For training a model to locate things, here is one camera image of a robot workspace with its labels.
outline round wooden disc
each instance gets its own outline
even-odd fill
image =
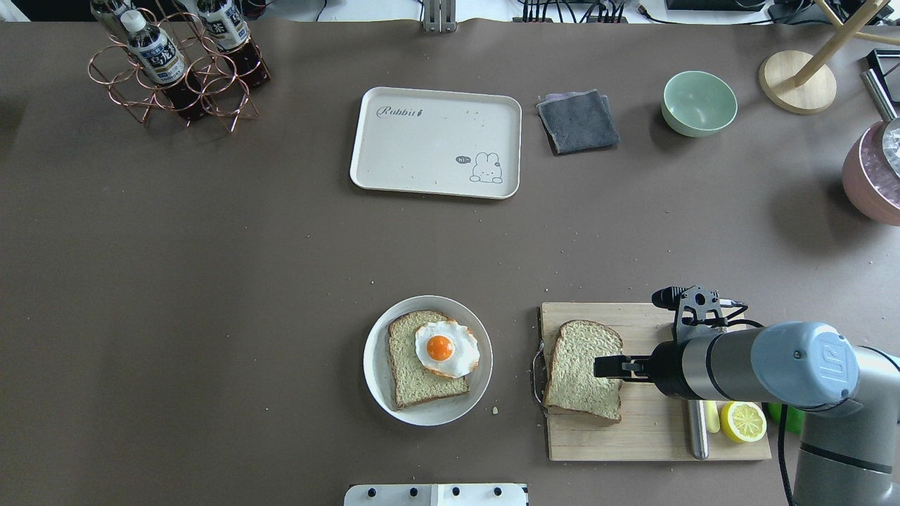
[[[766,58],[760,66],[763,93],[778,107],[794,114],[815,114],[828,108],[838,93],[834,73],[825,65],[801,86],[792,78],[813,55],[803,51],[781,51]]]

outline metal knife handle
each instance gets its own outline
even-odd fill
[[[707,417],[703,412],[703,401],[688,401],[688,424],[690,426],[690,454],[697,460],[709,458],[707,439]]]
[[[890,122],[891,120],[895,120],[897,118],[897,113],[894,110],[894,106],[891,104],[890,98],[887,97],[885,88],[878,82],[875,70],[870,68],[862,74],[859,74],[859,76],[862,77],[862,82],[866,85],[868,94],[872,95],[872,101],[875,102],[875,108],[878,109],[878,114],[881,115],[882,121]]]

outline fried egg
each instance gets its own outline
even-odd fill
[[[416,330],[416,356],[432,373],[451,378],[468,375],[482,357],[468,327],[453,320],[426,323]]]

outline cloth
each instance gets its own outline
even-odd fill
[[[549,94],[537,105],[537,113],[557,155],[605,148],[621,140],[609,97],[597,90]]]

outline white plate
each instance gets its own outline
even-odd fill
[[[392,321],[408,312],[428,309],[442,312],[458,321],[460,325],[468,327],[478,339],[478,351],[481,353],[481,359],[478,367],[465,377],[469,383],[468,393],[447,399],[423,402],[398,410],[394,407],[394,383],[388,358],[388,326]],[[369,385],[369,391],[372,392],[378,405],[397,420],[421,426],[441,425],[456,420],[475,407],[475,404],[484,395],[484,391],[488,389],[493,365],[494,357],[491,353],[488,331],[484,329],[484,325],[478,320],[475,313],[457,301],[437,295],[419,295],[394,304],[375,322],[365,341],[363,351],[365,382]]]
[[[363,95],[350,178],[361,188],[505,199],[522,107],[502,95],[379,86]]]

